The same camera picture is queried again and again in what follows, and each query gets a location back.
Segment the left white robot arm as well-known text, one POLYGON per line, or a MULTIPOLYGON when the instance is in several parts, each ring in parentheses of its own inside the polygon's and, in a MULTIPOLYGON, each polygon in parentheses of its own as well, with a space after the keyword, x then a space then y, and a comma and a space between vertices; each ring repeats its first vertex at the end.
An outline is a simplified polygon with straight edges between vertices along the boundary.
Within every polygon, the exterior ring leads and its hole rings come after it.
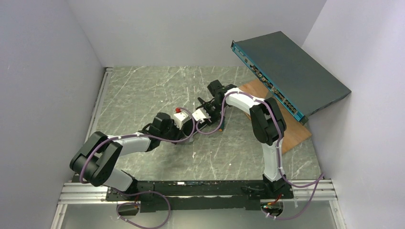
POLYGON ((195 133, 195 125, 193 116, 182 110, 174 115, 157 113, 151 123, 129 135, 113 136, 96 131, 78 150, 69 167, 79 175, 83 184, 107 186, 125 195, 135 194, 139 191, 138 180, 115 168, 118 158, 152 151, 162 141, 173 144, 187 142, 195 133))

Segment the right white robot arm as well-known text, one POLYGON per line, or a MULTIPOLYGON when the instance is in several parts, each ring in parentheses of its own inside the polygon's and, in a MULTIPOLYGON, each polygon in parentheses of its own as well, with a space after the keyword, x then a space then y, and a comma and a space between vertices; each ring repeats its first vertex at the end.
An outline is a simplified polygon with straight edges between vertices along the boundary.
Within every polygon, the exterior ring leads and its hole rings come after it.
POLYGON ((263 181, 258 187, 242 186, 241 191, 250 197, 293 198, 291 185, 286 181, 282 167, 281 146, 287 124, 275 99, 255 97, 233 84, 223 86, 218 80, 208 85, 213 96, 210 101, 198 98, 200 106, 193 113, 196 131, 200 127, 218 123, 216 130, 224 127, 227 107, 233 106, 250 115, 255 138, 261 143, 264 158, 263 181))

